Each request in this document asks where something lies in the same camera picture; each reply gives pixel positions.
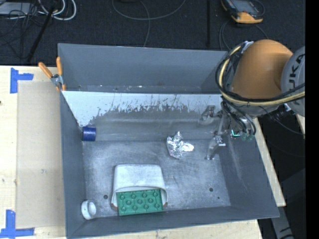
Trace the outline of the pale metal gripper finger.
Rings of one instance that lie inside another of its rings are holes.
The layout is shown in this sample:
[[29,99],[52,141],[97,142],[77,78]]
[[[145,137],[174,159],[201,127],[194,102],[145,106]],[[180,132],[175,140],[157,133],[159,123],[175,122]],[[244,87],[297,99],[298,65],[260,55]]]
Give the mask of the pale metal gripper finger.
[[201,114],[198,124],[206,126],[217,122],[218,117],[215,114],[215,108],[216,106],[207,106],[205,111]]
[[216,155],[217,149],[225,146],[226,143],[224,142],[222,136],[213,137],[208,144],[205,159],[212,160]]

